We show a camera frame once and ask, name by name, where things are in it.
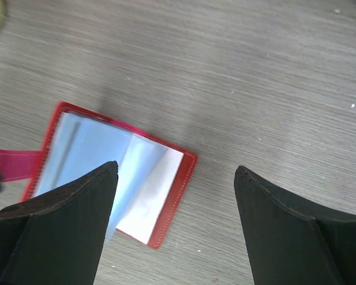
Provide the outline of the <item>red leather card holder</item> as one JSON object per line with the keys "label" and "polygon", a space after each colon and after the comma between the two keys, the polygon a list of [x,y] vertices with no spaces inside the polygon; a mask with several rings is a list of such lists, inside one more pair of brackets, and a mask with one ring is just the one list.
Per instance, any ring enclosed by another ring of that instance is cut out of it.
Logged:
{"label": "red leather card holder", "polygon": [[0,149],[3,182],[28,179],[24,200],[116,161],[119,181],[106,238],[115,231],[159,248],[198,162],[197,154],[77,105],[60,102],[39,151]]}

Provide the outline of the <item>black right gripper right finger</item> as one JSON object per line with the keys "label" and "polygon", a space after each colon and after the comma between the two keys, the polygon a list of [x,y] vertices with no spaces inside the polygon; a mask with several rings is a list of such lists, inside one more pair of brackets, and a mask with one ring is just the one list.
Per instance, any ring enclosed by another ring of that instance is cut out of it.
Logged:
{"label": "black right gripper right finger", "polygon": [[255,284],[356,284],[356,215],[240,166],[234,190]]}

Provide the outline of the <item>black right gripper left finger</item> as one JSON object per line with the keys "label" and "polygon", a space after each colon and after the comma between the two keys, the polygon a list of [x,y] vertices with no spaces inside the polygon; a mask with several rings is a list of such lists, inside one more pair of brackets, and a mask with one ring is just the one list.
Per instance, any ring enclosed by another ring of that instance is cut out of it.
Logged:
{"label": "black right gripper left finger", "polygon": [[0,211],[0,284],[93,284],[118,181],[109,161]]}

